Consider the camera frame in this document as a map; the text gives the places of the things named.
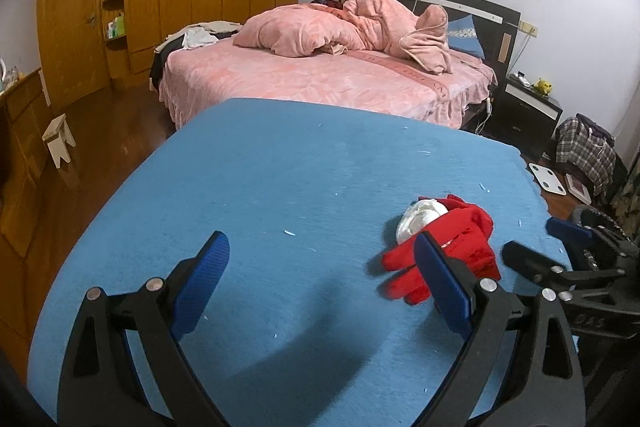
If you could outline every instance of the pillow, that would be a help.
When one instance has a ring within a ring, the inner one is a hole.
[[[449,22],[447,29],[449,48],[458,52],[467,53],[484,60],[484,51],[476,34],[476,27],[471,15]]]

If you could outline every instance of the blue tablecloth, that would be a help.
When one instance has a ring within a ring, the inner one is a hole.
[[[497,253],[516,239],[567,263],[545,233],[546,204],[525,167],[509,146],[394,116],[253,99],[212,107],[127,179],[76,244],[38,321],[29,389],[55,415],[87,288],[133,291],[222,230],[228,267],[181,346],[229,422],[409,426],[462,341],[431,299],[416,307],[383,299],[388,275],[376,258],[413,200],[454,193],[494,218]],[[498,265],[513,289],[516,275]],[[150,402],[166,412],[142,346],[129,338]],[[497,386],[495,375],[477,411]]]

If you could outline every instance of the red cloth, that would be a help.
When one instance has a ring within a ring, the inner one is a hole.
[[[494,222],[489,214],[476,204],[466,203],[453,194],[436,201],[442,203],[449,212],[420,231],[431,233],[447,255],[462,259],[476,277],[500,280],[494,251],[487,242],[494,231]],[[431,295],[415,266],[415,238],[416,235],[382,256],[382,265],[387,271],[407,269],[389,280],[386,291],[390,298],[404,297],[409,304],[423,302]]]

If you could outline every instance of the step stool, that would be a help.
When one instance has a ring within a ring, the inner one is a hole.
[[[49,152],[53,158],[53,162],[56,164],[56,169],[60,169],[60,158],[65,162],[70,163],[69,151],[66,150],[66,144],[71,147],[76,146],[76,140],[69,130],[69,126],[66,123],[66,114],[61,114],[51,120],[51,123],[47,127],[47,130],[42,135],[42,141],[49,147]]]

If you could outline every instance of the wall outlet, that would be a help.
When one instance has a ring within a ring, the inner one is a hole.
[[[527,35],[531,35],[532,37],[538,36],[538,28],[536,28],[530,22],[520,21],[519,29],[521,32],[526,33]]]

